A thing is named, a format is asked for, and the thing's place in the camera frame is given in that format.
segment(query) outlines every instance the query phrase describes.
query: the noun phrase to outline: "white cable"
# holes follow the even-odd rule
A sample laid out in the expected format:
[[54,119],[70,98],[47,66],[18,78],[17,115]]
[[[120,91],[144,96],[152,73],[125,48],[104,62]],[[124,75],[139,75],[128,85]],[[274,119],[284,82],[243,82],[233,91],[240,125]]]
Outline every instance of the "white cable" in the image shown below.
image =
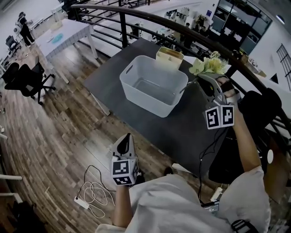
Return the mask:
[[[92,209],[89,207],[89,209],[91,210],[92,214],[93,214],[96,218],[104,218],[104,217],[105,217],[105,213],[104,213],[104,211],[101,210],[101,209],[99,209],[98,207],[96,207],[95,205],[93,205],[93,204],[91,204],[91,203],[93,203],[94,201],[97,201],[100,205],[102,205],[102,206],[106,206],[106,205],[108,204],[108,199],[107,199],[106,193],[105,193],[105,191],[104,191],[104,190],[106,190],[106,191],[109,193],[109,195],[110,195],[110,197],[111,197],[111,199],[112,199],[113,205],[115,206],[115,203],[114,203],[113,197],[112,197],[111,193],[110,193],[110,192],[109,192],[105,187],[103,187],[101,184],[99,184],[98,182],[89,182],[89,181],[86,181],[86,182],[82,185],[81,190],[82,190],[82,188],[84,187],[84,185],[86,185],[87,183],[89,183],[90,186],[87,187],[87,188],[84,190],[84,198],[81,197],[80,193],[79,193],[79,197],[80,197],[84,202],[86,202],[89,206],[92,206],[92,207],[94,207],[94,208],[100,210],[100,211],[103,213],[103,216],[102,216],[102,217],[98,217],[98,216],[96,216],[96,215],[93,213]],[[90,201],[90,202],[87,202],[87,201],[86,201],[86,197],[85,197],[85,196],[86,196],[86,191],[87,191],[88,189],[91,190],[91,195],[92,195],[92,201]],[[105,199],[106,199],[106,203],[101,203],[101,202],[99,202],[99,201],[96,199],[96,194],[94,193],[94,190],[95,190],[95,189],[100,189],[100,190],[102,190],[102,192],[104,193],[104,197],[105,197]]]

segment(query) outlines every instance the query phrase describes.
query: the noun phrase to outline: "black cable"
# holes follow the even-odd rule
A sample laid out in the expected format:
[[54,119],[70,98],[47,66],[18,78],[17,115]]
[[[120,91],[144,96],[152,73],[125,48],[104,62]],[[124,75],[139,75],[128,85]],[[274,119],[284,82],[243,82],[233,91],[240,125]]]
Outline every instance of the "black cable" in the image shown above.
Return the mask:
[[[216,131],[215,135],[214,135],[214,141],[205,149],[203,150],[200,154],[199,154],[199,181],[200,181],[200,186],[199,186],[199,191],[198,191],[198,198],[201,202],[201,189],[202,189],[202,177],[201,177],[201,167],[202,167],[202,159],[204,156],[210,154],[210,153],[215,153],[215,147],[216,147],[216,144],[217,142],[219,141],[220,137],[226,132],[227,128],[225,128],[223,130],[223,132],[218,136],[218,138],[216,139],[216,135],[217,133],[219,132],[219,130]],[[212,146],[213,146],[213,149],[211,152],[207,152],[207,150]]]
[[106,189],[106,190],[109,191],[109,192],[115,192],[114,190],[109,190],[109,189],[107,189],[106,186],[103,184],[103,182],[102,182],[102,174],[101,174],[100,170],[99,170],[98,168],[96,168],[94,165],[89,165],[89,166],[87,167],[85,173],[84,173],[84,183],[82,184],[81,188],[79,189],[76,199],[78,199],[78,196],[79,196],[79,194],[80,194],[80,192],[81,192],[81,189],[82,189],[83,185],[86,183],[86,174],[87,174],[87,171],[89,170],[90,167],[94,167],[95,169],[97,169],[97,170],[99,171],[99,174],[100,174],[100,182],[101,182],[103,188]]

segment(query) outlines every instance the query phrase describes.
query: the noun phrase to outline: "basket handle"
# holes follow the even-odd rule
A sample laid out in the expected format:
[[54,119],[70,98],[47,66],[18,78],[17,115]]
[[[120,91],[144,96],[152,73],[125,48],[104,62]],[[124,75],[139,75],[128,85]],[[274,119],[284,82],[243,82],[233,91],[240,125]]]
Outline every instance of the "basket handle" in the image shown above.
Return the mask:
[[131,66],[128,68],[128,70],[126,71],[125,74],[127,74],[127,73],[132,69],[132,67],[133,67],[133,65],[131,65]]

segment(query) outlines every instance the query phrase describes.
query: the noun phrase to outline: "white sleeve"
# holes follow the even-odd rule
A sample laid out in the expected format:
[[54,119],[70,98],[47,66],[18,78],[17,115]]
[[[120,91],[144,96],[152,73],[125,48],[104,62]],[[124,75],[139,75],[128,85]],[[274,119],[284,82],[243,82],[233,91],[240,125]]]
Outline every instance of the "white sleeve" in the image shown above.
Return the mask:
[[248,220],[258,232],[267,232],[271,209],[263,177],[259,166],[235,179],[221,196],[217,216],[228,219],[230,224],[238,219]]
[[125,228],[120,228],[109,224],[100,224],[95,233],[123,233],[125,230]]

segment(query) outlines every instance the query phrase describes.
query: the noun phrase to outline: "black backpack strap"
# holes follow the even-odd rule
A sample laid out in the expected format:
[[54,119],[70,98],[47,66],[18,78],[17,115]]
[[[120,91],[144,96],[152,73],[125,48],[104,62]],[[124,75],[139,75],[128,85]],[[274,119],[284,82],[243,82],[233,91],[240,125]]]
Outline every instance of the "black backpack strap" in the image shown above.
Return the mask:
[[236,233],[259,233],[257,229],[248,221],[245,220],[236,220],[231,228]]

